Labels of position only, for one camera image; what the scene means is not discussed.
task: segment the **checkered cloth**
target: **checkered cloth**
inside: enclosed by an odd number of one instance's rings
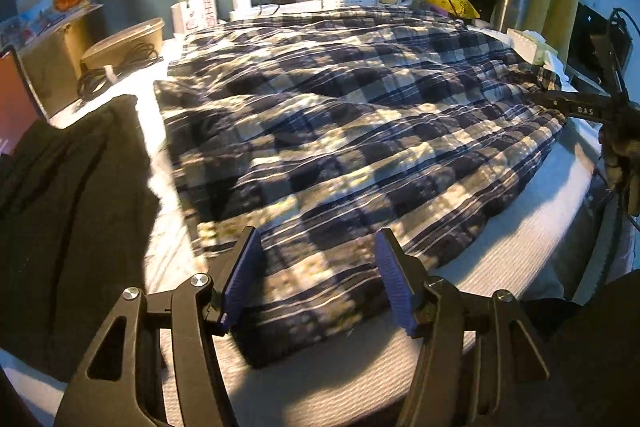
[[[374,234],[427,268],[455,259],[536,172],[560,131],[523,93],[555,74],[424,12],[341,9],[196,36],[156,95],[193,246],[246,225],[264,276],[236,342],[254,367],[388,307]]]

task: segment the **metal thermos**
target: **metal thermos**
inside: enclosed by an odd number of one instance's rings
[[[522,29],[528,7],[529,0],[497,0],[491,14],[491,26],[502,33],[509,28]]]

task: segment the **laptop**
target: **laptop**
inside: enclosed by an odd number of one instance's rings
[[[0,52],[0,154],[10,155],[36,120],[47,121],[13,46]]]

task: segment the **blue gripper pad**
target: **blue gripper pad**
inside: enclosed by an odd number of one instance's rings
[[[428,272],[420,259],[402,251],[391,229],[382,229],[376,234],[374,253],[394,318],[413,336],[418,328],[414,312],[424,301]]]
[[[226,331],[230,330],[238,321],[246,304],[249,289],[255,281],[260,260],[264,257],[260,232],[253,227],[244,229],[236,247],[241,248],[241,252],[223,293],[224,313],[220,325]]]

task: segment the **white fabric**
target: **white fabric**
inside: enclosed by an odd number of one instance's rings
[[[191,253],[170,163],[162,149],[164,128],[152,82],[165,76],[166,63],[139,71],[82,109],[72,106],[52,119],[57,126],[67,126],[118,94],[138,96],[136,109],[152,159],[149,185],[161,199],[145,257],[146,289],[150,293],[175,288],[193,273],[206,270]],[[598,156],[594,130],[586,122],[570,121],[509,210],[493,217],[478,239],[455,261],[438,270],[439,274],[463,291],[491,295],[495,289],[507,288],[521,295],[574,219]],[[328,427],[370,414],[406,394],[420,347],[419,341],[399,330],[389,313],[259,371],[247,367],[230,336],[214,340],[225,385],[242,427]],[[161,332],[161,346],[168,364],[164,382],[167,419],[172,425],[181,425],[169,331]],[[10,362],[3,356],[0,363],[5,367]],[[22,373],[36,379],[39,375],[33,370]],[[12,382],[17,381],[15,371],[8,376]],[[21,395],[31,399],[37,393],[39,403],[54,413],[60,387],[50,386],[49,397],[43,399],[43,386],[29,389],[25,381],[21,380]]]

